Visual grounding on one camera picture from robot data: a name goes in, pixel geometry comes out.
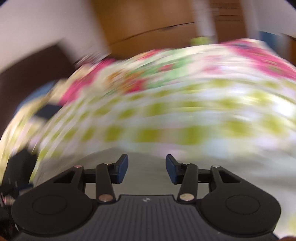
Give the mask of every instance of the black object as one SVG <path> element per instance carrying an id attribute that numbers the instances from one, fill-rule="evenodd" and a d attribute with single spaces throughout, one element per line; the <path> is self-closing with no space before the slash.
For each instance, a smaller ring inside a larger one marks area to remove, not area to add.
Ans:
<path id="1" fill-rule="evenodd" d="M 53 105 L 46 104 L 40 110 L 36 112 L 34 116 L 41 117 L 43 119 L 49 120 L 53 117 L 63 106 L 62 105 Z"/>
<path id="2" fill-rule="evenodd" d="M 198 169 L 168 155 L 169 176 L 181 183 L 177 200 L 172 195 L 116 200 L 112 183 L 121 183 L 127 168 L 125 154 L 96 169 L 75 166 L 20 196 L 12 206 L 21 230 L 15 241 L 278 240 L 272 234 L 278 202 L 220 166 Z M 96 182 L 96 200 L 83 193 L 86 182 Z M 210 192 L 197 200 L 198 182 L 209 183 Z"/>
<path id="3" fill-rule="evenodd" d="M 26 188 L 37 161 L 37 155 L 32 155 L 26 148 L 9 158 L 3 176 L 3 184 L 12 184 L 17 189 Z"/>

